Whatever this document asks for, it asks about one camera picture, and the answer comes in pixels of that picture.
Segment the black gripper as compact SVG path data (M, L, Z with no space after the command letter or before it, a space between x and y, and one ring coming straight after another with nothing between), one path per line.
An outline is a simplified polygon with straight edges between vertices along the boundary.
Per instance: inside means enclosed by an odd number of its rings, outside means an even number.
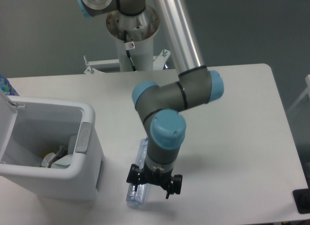
M171 173L172 169L166 173L160 170L154 172L148 166L140 169L138 165L131 164L126 182L134 186L134 192L137 192L138 186L144 183L162 186L166 191L165 198L168 199L170 195L181 193L183 181L182 175L171 176Z

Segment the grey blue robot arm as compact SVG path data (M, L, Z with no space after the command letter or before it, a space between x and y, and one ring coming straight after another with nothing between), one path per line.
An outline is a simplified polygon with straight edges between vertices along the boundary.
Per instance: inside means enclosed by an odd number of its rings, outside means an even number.
M127 177L128 201L145 197L145 186L160 186L167 195L180 194L182 175L172 175L174 163L185 139L185 111L222 97L224 84L216 71L204 64L188 17L185 0L154 0L158 16L151 15L145 0L77 0L85 16L108 14L106 24L119 39L129 60L130 71L140 68L133 59L139 41L150 38L162 24L179 80L164 86L145 81L132 92L132 100L148 136L147 148L132 164Z

